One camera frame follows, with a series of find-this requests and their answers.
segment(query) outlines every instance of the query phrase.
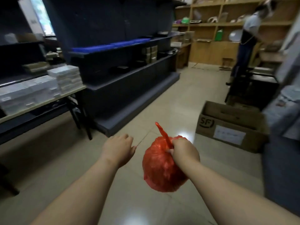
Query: red plastic bag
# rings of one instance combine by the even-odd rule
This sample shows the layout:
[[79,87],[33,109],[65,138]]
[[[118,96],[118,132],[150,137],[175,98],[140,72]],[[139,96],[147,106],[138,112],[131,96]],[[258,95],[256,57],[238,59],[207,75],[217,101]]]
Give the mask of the red plastic bag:
[[172,139],[183,137],[169,137],[157,122],[155,124],[162,136],[156,138],[145,152],[142,163],[144,180],[156,191],[175,192],[188,178],[175,164],[167,150],[174,148]]

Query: person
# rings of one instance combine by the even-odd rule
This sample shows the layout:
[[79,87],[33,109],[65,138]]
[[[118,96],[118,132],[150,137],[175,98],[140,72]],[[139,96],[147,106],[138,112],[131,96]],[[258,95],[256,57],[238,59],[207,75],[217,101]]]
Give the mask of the person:
[[[98,161],[31,225],[96,225],[118,169],[134,155],[136,146],[127,134],[112,136],[103,145]],[[173,140],[175,163],[197,188],[219,225],[299,225],[300,218],[286,209],[223,178],[200,163],[193,144]]]
[[244,73],[248,67],[251,54],[257,41],[268,44],[267,41],[259,34],[258,30],[261,25],[262,19],[272,17],[275,11],[277,2],[274,0],[266,0],[265,3],[259,5],[255,9],[255,13],[248,17],[243,26],[242,38],[238,47],[238,55],[236,58],[236,64],[232,68],[229,81],[226,85],[230,86],[235,77]]

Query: plastic bag handle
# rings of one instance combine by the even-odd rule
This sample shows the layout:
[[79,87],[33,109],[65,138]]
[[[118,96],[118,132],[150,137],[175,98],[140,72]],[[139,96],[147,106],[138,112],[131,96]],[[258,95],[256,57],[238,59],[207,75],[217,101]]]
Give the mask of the plastic bag handle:
[[163,130],[163,128],[158,124],[158,122],[155,123],[155,125],[157,126],[160,134],[163,136],[163,138],[166,140],[167,142],[167,146],[169,147],[169,149],[173,149],[174,146],[168,136],[168,134]]

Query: blue plastic tray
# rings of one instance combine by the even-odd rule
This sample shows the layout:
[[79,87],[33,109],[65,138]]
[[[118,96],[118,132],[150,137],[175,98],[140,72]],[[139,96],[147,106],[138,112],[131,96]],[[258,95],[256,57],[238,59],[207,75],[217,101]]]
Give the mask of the blue plastic tray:
[[129,45],[133,45],[133,44],[134,44],[134,41],[122,41],[122,42],[111,43],[111,45],[113,45],[115,48],[129,46]]
[[146,43],[150,40],[151,40],[150,38],[144,38],[144,39],[133,39],[132,41],[134,42],[134,44],[138,44],[138,43]]
[[103,50],[110,50],[115,48],[113,45],[99,45],[99,46],[90,46],[90,47],[77,47],[72,48],[74,52],[80,52],[80,53],[94,53],[99,52]]

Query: window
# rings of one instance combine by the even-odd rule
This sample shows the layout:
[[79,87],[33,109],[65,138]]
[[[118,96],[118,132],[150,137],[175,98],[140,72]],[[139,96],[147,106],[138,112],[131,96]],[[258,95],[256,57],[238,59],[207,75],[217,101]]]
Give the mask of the window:
[[43,1],[31,0],[31,3],[45,35],[55,35]]

